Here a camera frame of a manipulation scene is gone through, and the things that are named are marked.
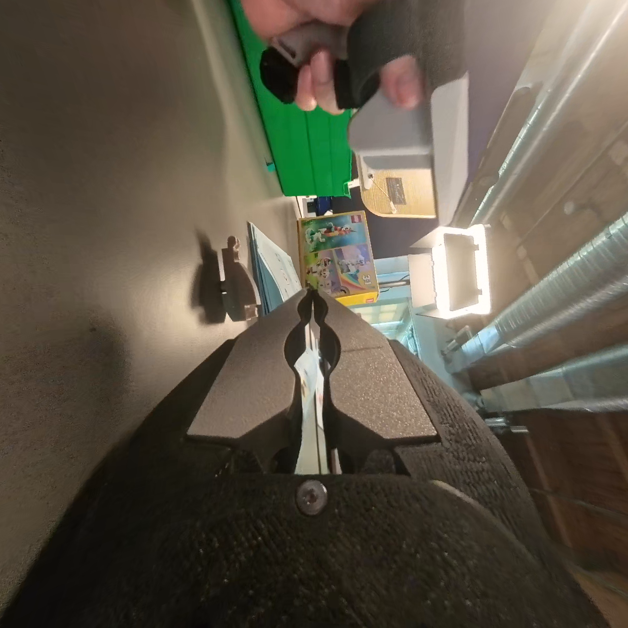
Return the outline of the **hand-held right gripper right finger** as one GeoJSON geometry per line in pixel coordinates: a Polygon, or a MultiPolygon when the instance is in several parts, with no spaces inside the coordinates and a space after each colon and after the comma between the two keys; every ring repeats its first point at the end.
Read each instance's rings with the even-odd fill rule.
{"type": "Polygon", "coordinates": [[[323,430],[330,460],[359,472],[369,455],[439,443],[389,339],[326,293],[313,292],[325,364],[323,430]]]}

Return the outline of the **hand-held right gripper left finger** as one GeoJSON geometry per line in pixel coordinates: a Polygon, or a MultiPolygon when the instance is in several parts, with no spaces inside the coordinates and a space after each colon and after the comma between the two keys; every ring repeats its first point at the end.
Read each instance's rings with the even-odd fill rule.
{"type": "Polygon", "coordinates": [[[293,474],[302,445],[302,382],[312,292],[299,291],[241,333],[187,435],[252,453],[267,472],[293,474]]]}

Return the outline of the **green plastic bin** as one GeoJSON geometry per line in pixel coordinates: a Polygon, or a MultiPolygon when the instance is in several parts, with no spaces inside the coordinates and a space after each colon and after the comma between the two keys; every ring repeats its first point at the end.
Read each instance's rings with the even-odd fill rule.
{"type": "Polygon", "coordinates": [[[259,63],[266,45],[254,34],[239,1],[228,1],[246,62],[249,82],[285,196],[348,197],[352,151],[347,140],[351,111],[306,113],[282,104],[261,81],[259,63]]]}

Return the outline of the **grey lego partial build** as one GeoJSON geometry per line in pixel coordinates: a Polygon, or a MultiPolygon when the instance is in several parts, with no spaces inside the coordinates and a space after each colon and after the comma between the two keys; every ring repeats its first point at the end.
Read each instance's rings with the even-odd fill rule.
{"type": "Polygon", "coordinates": [[[260,297],[254,279],[240,258],[240,241],[229,236],[222,249],[224,280],[222,300],[226,314],[233,322],[251,322],[258,317],[260,297]]]}

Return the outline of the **yellow lego set box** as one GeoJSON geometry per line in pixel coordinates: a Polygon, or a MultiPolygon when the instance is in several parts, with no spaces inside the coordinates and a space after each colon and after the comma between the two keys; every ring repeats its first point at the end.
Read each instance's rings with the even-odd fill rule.
{"type": "Polygon", "coordinates": [[[345,306],[377,302],[380,290],[365,211],[301,218],[297,233],[304,288],[345,306]]]}

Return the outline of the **person's left hand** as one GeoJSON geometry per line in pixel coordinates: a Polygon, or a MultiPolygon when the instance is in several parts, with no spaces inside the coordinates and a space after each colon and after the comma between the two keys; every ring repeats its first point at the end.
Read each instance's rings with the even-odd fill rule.
{"type": "MultiPolygon", "coordinates": [[[[376,1],[242,1],[247,20],[257,36],[271,40],[311,21],[349,27],[376,1]]],[[[309,112],[317,107],[332,115],[341,113],[334,83],[335,61],[320,49],[301,67],[294,103],[309,112]]],[[[417,61],[395,59],[380,71],[380,88],[394,106],[411,111],[425,98],[426,85],[417,61]]]]}

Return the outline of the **blue instruction booklet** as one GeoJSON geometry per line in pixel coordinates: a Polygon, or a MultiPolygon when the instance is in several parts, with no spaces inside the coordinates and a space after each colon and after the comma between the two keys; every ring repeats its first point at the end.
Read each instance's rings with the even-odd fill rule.
{"type": "Polygon", "coordinates": [[[247,223],[249,257],[261,299],[261,314],[266,316],[302,290],[292,258],[255,224],[247,223]]]}

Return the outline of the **white studio light panel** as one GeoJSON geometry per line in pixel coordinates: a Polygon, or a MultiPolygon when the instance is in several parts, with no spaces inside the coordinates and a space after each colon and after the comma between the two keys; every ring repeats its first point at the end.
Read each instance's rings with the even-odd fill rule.
{"type": "Polygon", "coordinates": [[[487,228],[437,227],[408,255],[412,307],[452,320],[491,312],[487,228]]]}

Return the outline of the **white board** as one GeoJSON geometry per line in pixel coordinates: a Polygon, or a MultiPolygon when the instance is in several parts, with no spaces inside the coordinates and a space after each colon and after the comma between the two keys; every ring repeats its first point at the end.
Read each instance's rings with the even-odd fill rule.
{"type": "Polygon", "coordinates": [[[439,224],[449,225],[468,177],[468,74],[439,86],[430,100],[439,224]]]}

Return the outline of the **wooden panel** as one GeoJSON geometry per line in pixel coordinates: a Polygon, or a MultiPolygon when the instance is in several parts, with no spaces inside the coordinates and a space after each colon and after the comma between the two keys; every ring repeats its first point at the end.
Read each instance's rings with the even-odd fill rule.
{"type": "Polygon", "coordinates": [[[359,176],[360,197],[368,211],[383,218],[436,218],[430,169],[366,171],[359,176]]]}

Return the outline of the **corrugated silver ventilation duct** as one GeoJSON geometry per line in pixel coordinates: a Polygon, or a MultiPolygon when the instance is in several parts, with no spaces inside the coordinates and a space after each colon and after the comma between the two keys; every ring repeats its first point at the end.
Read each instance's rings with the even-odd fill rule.
{"type": "Polygon", "coordinates": [[[627,411],[627,345],[579,357],[480,393],[486,412],[627,411]]]}
{"type": "Polygon", "coordinates": [[[526,347],[627,294],[627,213],[608,224],[446,359],[449,373],[526,347]]]}

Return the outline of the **smooth silver ventilation duct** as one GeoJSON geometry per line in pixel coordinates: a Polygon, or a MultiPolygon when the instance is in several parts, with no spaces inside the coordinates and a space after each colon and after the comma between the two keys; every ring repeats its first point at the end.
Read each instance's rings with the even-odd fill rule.
{"type": "Polygon", "coordinates": [[[452,225],[489,224],[493,215],[530,174],[534,162],[554,138],[585,80],[621,26],[627,21],[627,1],[589,1],[569,36],[563,58],[543,98],[514,139],[491,185],[471,187],[452,225]]]}

